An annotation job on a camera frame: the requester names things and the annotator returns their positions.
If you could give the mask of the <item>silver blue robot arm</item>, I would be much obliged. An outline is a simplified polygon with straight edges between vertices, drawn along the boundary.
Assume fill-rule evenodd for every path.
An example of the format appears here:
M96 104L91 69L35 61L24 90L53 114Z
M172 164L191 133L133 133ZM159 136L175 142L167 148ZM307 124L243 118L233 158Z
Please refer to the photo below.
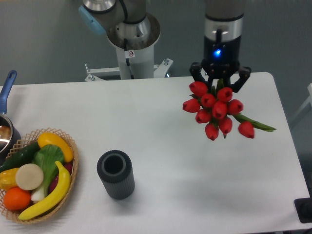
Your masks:
M243 0L205 2L204 56L190 67L196 81L212 86L215 79L238 92L251 74L239 63L245 10ZM122 79L163 78L173 61L154 63L160 37L158 20L146 11L143 0L85 0L79 14L95 34L106 34L115 47Z

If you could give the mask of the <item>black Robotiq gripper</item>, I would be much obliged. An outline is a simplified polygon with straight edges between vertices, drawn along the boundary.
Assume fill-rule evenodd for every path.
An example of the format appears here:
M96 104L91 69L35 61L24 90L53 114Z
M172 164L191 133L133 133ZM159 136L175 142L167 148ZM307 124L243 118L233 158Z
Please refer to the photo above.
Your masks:
M217 44L214 40L204 38L204 59L202 62L193 62L190 73L194 81L202 82L209 88L212 87L214 79L223 79L226 87L232 88L238 93L251 75L250 67L240 67L238 57L241 37ZM202 68L208 75L208 81L203 77ZM230 83L230 77L238 71L239 79Z

